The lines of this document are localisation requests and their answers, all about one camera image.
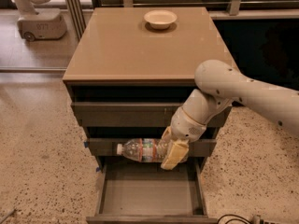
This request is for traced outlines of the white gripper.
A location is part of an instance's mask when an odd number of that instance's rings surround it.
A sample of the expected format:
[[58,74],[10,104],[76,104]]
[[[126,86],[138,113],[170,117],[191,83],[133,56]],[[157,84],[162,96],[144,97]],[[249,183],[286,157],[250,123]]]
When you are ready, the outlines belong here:
[[164,170],[174,169],[189,152],[189,142],[197,141],[206,131],[206,125],[190,118],[182,107],[179,107],[166,127],[161,140],[168,143],[167,153],[161,164]]

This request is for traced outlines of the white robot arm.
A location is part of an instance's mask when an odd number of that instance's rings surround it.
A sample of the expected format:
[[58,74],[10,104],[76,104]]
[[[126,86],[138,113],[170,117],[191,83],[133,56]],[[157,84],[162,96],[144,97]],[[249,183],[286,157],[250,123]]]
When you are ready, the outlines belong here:
[[299,134],[299,93],[244,76],[219,60],[207,60],[196,68],[196,88],[180,106],[165,129],[162,140],[168,150],[161,167],[174,169],[187,155],[208,123],[232,102],[238,102],[289,133]]

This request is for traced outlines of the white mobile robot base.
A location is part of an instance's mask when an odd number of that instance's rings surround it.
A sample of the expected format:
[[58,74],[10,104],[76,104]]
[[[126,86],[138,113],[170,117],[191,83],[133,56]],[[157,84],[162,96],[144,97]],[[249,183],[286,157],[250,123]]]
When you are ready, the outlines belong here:
[[67,25],[59,8],[36,10],[34,5],[48,3],[50,0],[14,0],[20,17],[17,21],[22,39],[35,40],[59,39],[67,31]]

